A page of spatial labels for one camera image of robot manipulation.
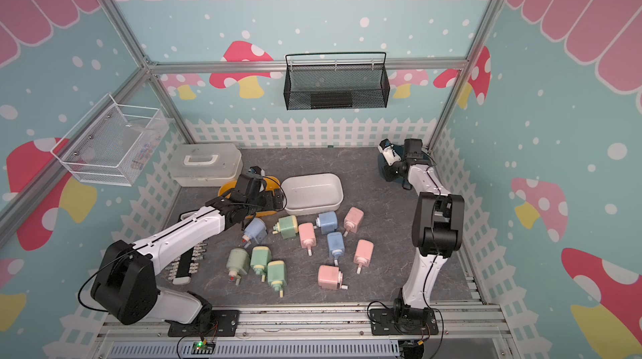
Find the yellow storage box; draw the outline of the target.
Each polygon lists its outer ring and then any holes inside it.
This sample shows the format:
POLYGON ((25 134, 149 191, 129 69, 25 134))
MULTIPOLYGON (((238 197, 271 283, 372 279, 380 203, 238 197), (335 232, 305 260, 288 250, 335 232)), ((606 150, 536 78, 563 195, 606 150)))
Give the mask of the yellow storage box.
MULTIPOLYGON (((262 210, 256 213, 259 218, 277 214, 277 212, 284 209, 285 202, 285 194, 281 190, 279 180, 269 176, 265 176, 264 179, 266 186, 262 192, 262 197, 265 198, 265 205, 262 210)), ((236 185, 236 180, 228 182, 220 188, 218 195, 228 198, 232 190, 236 188, 236 185)))

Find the white storage box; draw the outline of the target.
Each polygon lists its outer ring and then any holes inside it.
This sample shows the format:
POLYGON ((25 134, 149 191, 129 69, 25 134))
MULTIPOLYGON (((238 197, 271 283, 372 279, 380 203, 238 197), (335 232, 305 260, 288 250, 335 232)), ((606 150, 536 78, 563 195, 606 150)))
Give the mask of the white storage box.
POLYGON ((336 211, 344 200, 340 178, 333 173, 320 173, 287 178, 282 183, 289 215, 317 215, 336 211))

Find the teal storage box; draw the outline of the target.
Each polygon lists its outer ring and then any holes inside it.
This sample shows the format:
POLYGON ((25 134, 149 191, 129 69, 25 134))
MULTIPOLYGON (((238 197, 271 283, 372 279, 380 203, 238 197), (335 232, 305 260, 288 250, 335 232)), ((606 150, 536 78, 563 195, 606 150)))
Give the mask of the teal storage box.
POLYGON ((401 156, 401 161, 388 166, 383 156, 380 153, 380 172, 386 182, 395 182, 398 180, 405 180, 407 178, 407 164, 406 156, 403 150, 400 150, 395 145, 396 153, 401 156))

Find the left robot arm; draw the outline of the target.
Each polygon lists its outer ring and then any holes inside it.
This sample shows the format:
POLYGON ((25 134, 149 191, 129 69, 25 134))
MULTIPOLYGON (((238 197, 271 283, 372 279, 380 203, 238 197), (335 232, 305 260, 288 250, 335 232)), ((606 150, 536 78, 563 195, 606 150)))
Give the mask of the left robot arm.
POLYGON ((284 210, 287 196, 281 188, 269 190, 270 180, 257 170, 243 173, 234 188, 185 220, 134 243, 117 240, 86 282, 90 297, 123 325, 150 318, 209 331, 215 324, 211 304, 192 292, 160 288, 156 277, 204 240, 247 226, 260 212, 284 210))

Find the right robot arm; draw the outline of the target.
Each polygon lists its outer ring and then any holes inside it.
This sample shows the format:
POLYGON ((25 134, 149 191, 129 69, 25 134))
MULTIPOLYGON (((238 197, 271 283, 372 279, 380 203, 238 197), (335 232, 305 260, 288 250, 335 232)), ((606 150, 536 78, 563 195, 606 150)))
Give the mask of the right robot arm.
POLYGON ((431 293, 439 272, 463 242, 465 202, 441 183, 436 164, 422 148, 418 138, 406 139, 400 153, 389 139, 378 146, 384 179, 399 179, 418 195, 411 227, 416 253, 411 274, 395 299, 393 318, 426 327, 434 319, 431 293))

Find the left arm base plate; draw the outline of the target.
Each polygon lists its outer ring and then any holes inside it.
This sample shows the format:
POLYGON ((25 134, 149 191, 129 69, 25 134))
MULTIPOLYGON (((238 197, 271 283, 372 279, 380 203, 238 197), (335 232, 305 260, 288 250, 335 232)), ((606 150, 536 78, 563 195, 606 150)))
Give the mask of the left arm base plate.
POLYGON ((204 310, 188 324, 167 321, 168 337, 234 337, 239 324, 238 310, 204 310))

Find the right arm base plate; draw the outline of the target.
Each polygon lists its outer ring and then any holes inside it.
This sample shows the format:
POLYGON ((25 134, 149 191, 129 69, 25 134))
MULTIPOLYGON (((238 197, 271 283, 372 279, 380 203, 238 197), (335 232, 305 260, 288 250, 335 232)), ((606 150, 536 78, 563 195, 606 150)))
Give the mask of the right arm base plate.
POLYGON ((435 312, 429 308, 404 309, 401 314, 393 309, 371 308, 367 316, 374 336, 431 337, 440 332, 435 312))

